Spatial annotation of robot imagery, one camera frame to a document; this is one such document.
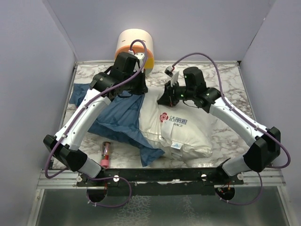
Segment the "white pillow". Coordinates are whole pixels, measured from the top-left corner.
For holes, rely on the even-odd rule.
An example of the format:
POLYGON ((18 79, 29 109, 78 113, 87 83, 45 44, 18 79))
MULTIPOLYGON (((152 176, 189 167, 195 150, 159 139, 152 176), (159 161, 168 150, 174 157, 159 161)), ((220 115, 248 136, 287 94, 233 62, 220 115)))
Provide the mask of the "white pillow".
POLYGON ((168 158, 194 160, 213 153, 211 134, 216 119, 202 109, 179 102, 175 107, 159 105, 163 89, 149 88, 139 112, 139 129, 148 143, 168 158))

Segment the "blue patterned pillowcase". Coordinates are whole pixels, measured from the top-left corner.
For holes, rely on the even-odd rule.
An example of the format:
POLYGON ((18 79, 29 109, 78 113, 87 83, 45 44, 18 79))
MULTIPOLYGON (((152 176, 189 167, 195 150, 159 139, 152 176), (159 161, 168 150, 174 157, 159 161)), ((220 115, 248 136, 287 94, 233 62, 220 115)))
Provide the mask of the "blue patterned pillowcase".
POLYGON ((124 91, 100 113, 88 132, 138 148, 145 167, 162 157, 164 151, 152 147, 139 129, 143 101, 144 95, 131 95, 124 91))

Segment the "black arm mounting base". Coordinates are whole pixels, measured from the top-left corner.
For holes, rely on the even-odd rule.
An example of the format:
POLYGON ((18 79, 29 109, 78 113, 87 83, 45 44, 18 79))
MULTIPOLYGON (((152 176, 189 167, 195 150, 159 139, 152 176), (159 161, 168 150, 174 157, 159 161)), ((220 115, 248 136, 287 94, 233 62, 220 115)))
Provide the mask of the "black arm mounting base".
POLYGON ((109 196, 214 195, 215 187, 241 185, 243 177, 223 176, 218 168, 111 168, 93 179, 78 176, 77 186, 109 196))

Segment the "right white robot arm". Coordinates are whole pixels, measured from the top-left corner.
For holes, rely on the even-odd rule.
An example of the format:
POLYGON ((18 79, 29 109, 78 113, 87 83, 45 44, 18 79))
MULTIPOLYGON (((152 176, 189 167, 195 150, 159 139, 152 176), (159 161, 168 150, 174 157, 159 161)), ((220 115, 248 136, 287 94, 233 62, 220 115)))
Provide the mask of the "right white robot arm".
POLYGON ((231 127, 249 146, 239 157, 230 158, 219 165, 216 179, 227 184, 233 176, 247 171, 262 172, 280 155, 281 133, 276 127, 270 129, 253 121, 233 104, 223 98, 216 88, 208 88, 202 71, 197 67, 184 69, 185 86, 178 83, 179 72, 168 66, 165 74, 171 80, 165 84, 164 93, 157 101, 159 105, 176 106, 180 101, 192 101, 231 127))

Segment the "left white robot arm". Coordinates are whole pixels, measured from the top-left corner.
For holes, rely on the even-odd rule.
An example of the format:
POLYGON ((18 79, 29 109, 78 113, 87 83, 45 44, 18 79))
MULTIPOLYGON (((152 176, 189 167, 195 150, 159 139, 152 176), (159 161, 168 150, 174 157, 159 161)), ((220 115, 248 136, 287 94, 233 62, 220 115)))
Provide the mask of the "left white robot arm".
POLYGON ((96 74, 77 110, 55 135, 46 135, 43 143, 55 157, 73 172, 87 175, 98 186, 103 182, 102 166, 79 148, 87 131, 100 113, 123 91, 141 95, 147 92, 145 53, 121 52, 106 71, 96 74))

